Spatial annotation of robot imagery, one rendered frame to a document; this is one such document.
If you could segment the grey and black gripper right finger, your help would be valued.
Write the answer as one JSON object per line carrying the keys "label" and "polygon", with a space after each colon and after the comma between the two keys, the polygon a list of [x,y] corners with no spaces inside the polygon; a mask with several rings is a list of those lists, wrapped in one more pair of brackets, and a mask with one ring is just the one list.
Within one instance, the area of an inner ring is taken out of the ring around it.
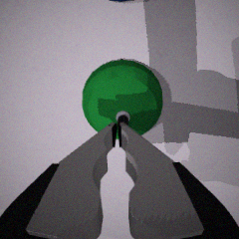
{"label": "grey and black gripper right finger", "polygon": [[239,239],[225,206],[180,162],[175,162],[124,122],[118,123],[129,192],[133,239]]}

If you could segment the green bell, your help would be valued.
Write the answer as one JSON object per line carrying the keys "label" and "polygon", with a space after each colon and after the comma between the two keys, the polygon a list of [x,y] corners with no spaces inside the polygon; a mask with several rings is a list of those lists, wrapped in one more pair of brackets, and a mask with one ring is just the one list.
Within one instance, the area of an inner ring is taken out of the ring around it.
{"label": "green bell", "polygon": [[84,115],[97,132],[113,121],[143,135],[157,123],[162,106],[157,77],[134,61],[120,59],[99,66],[83,89]]}

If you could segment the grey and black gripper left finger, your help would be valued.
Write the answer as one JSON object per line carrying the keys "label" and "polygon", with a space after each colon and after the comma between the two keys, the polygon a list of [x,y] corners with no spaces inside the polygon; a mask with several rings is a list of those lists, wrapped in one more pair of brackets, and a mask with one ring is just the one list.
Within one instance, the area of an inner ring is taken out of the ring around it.
{"label": "grey and black gripper left finger", "polygon": [[111,122],[52,163],[0,216],[0,239],[99,238],[104,218],[101,180],[117,130],[118,124]]}

